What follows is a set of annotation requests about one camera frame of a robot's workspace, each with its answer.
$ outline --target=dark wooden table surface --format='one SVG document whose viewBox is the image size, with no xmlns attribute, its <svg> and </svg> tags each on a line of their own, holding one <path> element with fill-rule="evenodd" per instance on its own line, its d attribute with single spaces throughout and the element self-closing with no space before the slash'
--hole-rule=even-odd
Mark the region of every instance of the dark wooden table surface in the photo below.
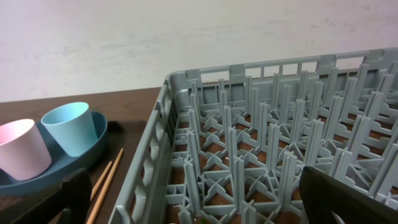
<svg viewBox="0 0 398 224">
<path fill-rule="evenodd" d="M 120 148 L 124 148 L 124 154 L 96 219 L 96 223 L 107 223 L 159 90 L 160 88 L 150 88 L 0 103 L 0 125 L 23 118 L 40 121 L 51 109 L 76 101 L 87 102 L 91 110 L 103 113 L 109 121 L 109 147 L 100 161 L 89 170 L 93 185 L 108 162 L 114 161 Z M 0 210 L 23 199 L 24 197 L 0 195 Z"/>
</svg>

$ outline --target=plastic cup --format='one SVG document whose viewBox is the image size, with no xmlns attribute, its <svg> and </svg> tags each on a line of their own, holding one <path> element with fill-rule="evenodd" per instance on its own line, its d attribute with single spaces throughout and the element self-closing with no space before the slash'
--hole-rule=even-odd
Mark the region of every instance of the plastic cup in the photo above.
<svg viewBox="0 0 398 224">
<path fill-rule="evenodd" d="M 32 119 L 21 119 L 0 126 L 0 168 L 16 180 L 27 180 L 43 173 L 51 156 Z"/>
<path fill-rule="evenodd" d="M 88 103 L 69 103 L 48 112 L 42 124 L 71 157 L 78 157 L 98 140 Z"/>
</svg>

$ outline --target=white wall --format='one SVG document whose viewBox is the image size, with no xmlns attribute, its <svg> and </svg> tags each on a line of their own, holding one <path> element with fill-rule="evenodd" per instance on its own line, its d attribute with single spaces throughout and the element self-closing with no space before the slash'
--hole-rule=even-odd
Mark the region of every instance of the white wall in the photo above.
<svg viewBox="0 0 398 224">
<path fill-rule="evenodd" d="M 398 46 L 396 0 L 0 0 L 0 101 L 176 70 Z"/>
</svg>

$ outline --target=gray plastic dish rack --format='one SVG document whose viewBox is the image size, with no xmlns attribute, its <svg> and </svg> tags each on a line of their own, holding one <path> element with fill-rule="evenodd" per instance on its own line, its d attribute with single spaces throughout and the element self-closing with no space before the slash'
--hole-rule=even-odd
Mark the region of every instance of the gray plastic dish rack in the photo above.
<svg viewBox="0 0 398 224">
<path fill-rule="evenodd" d="M 363 58 L 357 69 L 336 67 L 357 57 Z M 315 72 L 302 71 L 308 62 L 316 62 Z M 297 74 L 282 75 L 291 64 Z M 264 77 L 271 66 L 279 73 Z M 246 76 L 250 68 L 260 78 Z M 206 73 L 225 71 L 228 81 L 202 83 Z M 302 201 L 292 200 L 304 166 L 397 209 L 398 195 L 391 194 L 398 187 L 397 72 L 398 48 L 171 73 L 109 223 L 163 223 L 167 205 L 175 204 L 180 223 L 229 223 L 236 215 L 241 223 L 273 223 L 284 211 L 306 223 Z M 212 144 L 220 150 L 207 151 Z M 186 151 L 175 150 L 181 146 Z M 170 184 L 176 167 L 183 167 L 184 181 Z M 250 200 L 255 192 L 270 201 Z M 229 203 L 208 205 L 216 194 Z"/>
</svg>

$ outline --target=chopstick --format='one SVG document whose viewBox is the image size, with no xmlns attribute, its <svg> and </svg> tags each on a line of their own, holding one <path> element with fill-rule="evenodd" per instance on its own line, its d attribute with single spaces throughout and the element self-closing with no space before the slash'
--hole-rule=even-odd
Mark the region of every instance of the chopstick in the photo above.
<svg viewBox="0 0 398 224">
<path fill-rule="evenodd" d="M 100 211 L 101 205 L 102 205 L 102 203 L 104 201 L 105 195 L 106 195 L 106 193 L 107 193 L 107 191 L 109 189 L 109 186 L 111 185 L 111 181 L 113 179 L 113 176 L 114 176 L 114 173 L 116 171 L 116 168 L 118 168 L 118 165 L 119 165 L 119 162 L 120 162 L 120 158 L 122 157 L 122 154 L 123 154 L 123 148 L 120 150 L 120 152 L 118 154 L 118 157 L 116 158 L 116 160 L 115 160 L 115 162 L 114 162 L 114 164 L 112 166 L 112 169 L 109 172 L 109 174 L 108 174 L 108 176 L 107 176 L 107 178 L 105 180 L 104 186 L 101 189 L 101 192 L 99 193 L 98 199 L 97 199 L 97 201 L 94 204 L 94 208 L 91 211 L 90 216 L 88 217 L 87 224 L 94 223 L 95 218 L 97 217 L 97 214 Z"/>
<path fill-rule="evenodd" d="M 97 180 L 97 183 L 95 183 L 93 190 L 91 191 L 91 197 L 90 197 L 90 201 L 93 201 L 95 195 L 97 194 L 98 189 L 100 188 L 102 181 L 104 181 L 106 174 L 108 174 L 109 169 L 111 168 L 112 165 L 112 161 L 110 161 L 108 163 L 108 165 L 106 166 L 105 170 L 103 171 L 103 173 L 101 174 L 101 176 L 99 177 L 99 179 Z"/>
</svg>

